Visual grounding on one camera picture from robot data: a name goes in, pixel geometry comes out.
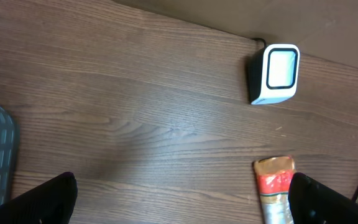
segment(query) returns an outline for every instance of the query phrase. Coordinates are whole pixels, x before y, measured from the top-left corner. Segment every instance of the beige wall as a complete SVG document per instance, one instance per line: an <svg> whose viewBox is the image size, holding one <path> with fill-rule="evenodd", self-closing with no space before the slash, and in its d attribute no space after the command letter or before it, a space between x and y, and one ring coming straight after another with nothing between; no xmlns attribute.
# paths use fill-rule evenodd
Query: beige wall
<svg viewBox="0 0 358 224"><path fill-rule="evenodd" d="M115 0L358 68L358 0Z"/></svg>

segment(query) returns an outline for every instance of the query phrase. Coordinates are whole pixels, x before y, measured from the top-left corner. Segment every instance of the small white device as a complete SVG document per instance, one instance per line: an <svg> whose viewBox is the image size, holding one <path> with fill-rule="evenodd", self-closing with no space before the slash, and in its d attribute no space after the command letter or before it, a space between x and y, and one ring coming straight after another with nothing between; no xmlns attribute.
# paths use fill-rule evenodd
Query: small white device
<svg viewBox="0 0 358 224"><path fill-rule="evenodd" d="M293 44L272 44L260 49L248 64L252 105L279 103L296 92L300 52Z"/></svg>

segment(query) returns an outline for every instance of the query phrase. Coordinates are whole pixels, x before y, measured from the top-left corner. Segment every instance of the wooden table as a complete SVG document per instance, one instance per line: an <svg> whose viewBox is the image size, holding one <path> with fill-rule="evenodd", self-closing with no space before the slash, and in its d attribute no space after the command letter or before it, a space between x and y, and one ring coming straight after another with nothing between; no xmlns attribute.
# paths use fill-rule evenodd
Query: wooden table
<svg viewBox="0 0 358 224"><path fill-rule="evenodd" d="M244 64L260 47L109 0L0 1L13 195L72 171L72 223L261 223L252 161L291 154L351 197L358 69L302 55L296 95L251 106Z"/></svg>

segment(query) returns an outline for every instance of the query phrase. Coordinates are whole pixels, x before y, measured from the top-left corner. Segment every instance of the black screen frame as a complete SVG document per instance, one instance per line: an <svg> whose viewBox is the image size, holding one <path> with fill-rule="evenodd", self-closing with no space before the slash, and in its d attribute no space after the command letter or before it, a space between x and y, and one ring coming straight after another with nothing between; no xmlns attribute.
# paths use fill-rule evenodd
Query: black screen frame
<svg viewBox="0 0 358 224"><path fill-rule="evenodd" d="M288 86L270 86L269 85L269 71L270 71L270 56L273 52L277 52L277 51L286 51L286 52L294 52L295 53L295 64L294 64L294 69L293 69L293 78L292 78L292 83L291 85ZM271 90L279 90L279 89L289 89L292 88L295 85L295 79L296 79L296 73L298 71L298 51L296 49L293 48L282 48L282 49L272 49L267 56L267 76L266 76L266 86L267 88L271 89Z"/></svg>

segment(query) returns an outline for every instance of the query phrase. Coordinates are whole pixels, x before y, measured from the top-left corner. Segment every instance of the brown tabletop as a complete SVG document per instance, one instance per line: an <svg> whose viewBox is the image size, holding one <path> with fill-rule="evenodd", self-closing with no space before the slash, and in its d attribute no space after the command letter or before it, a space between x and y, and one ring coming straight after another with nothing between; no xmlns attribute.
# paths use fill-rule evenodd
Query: brown tabletop
<svg viewBox="0 0 358 224"><path fill-rule="evenodd" d="M72 223L261 223L252 161L291 154L351 197L358 69L302 55L296 95L251 106L244 65L260 47L109 0L0 1L13 196L72 171Z"/></svg>

